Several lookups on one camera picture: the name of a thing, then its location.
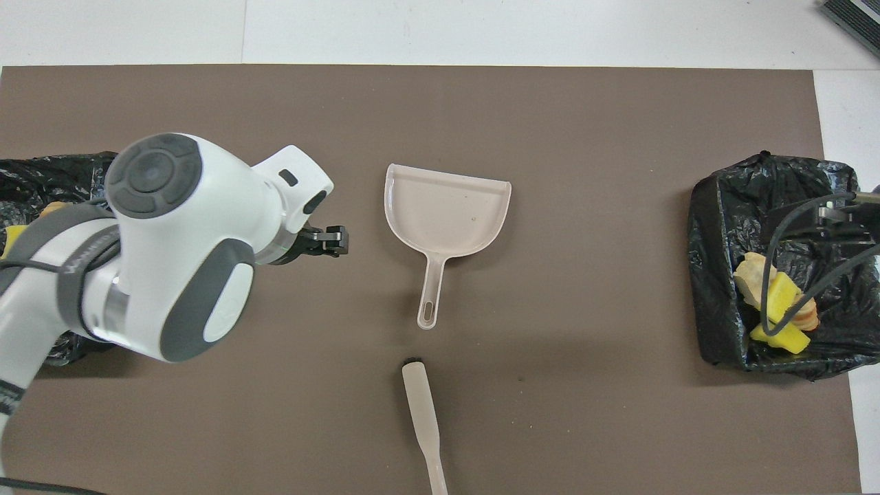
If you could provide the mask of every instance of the gray joint cap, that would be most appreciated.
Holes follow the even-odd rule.
[[[107,196],[126,217],[161,217],[183,204],[201,177],[202,156],[194,139],[157,134],[116,157],[107,172]]]

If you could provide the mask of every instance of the dustpan handle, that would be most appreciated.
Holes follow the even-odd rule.
[[[443,283],[443,267],[446,260],[428,257],[425,269],[425,285],[422,287],[422,301],[419,303],[419,326],[430,330],[437,323],[437,307],[440,303],[440,285]]]

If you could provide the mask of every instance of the white floor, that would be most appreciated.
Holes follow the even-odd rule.
[[[809,69],[825,156],[880,184],[880,58],[814,0],[0,2],[0,70],[117,63]],[[862,489],[880,492],[880,366],[850,383]]]

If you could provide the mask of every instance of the trash bin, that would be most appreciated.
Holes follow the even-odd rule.
[[[846,164],[767,151],[719,170],[693,188],[687,220],[688,261],[700,354],[713,365],[747,372],[829,378],[880,360],[880,281],[876,258],[837,278],[816,297],[820,325],[799,354],[749,338],[759,312],[746,304],[733,271],[747,252],[766,254],[761,239],[767,213],[831,193],[858,191]],[[776,268],[806,290],[845,261],[833,244],[787,241]]]

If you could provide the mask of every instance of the dustpan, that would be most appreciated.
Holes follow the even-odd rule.
[[[506,181],[388,166],[388,225],[400,240],[428,259],[419,327],[428,330],[436,325],[446,260],[472,255],[495,240],[507,217],[510,191]]]

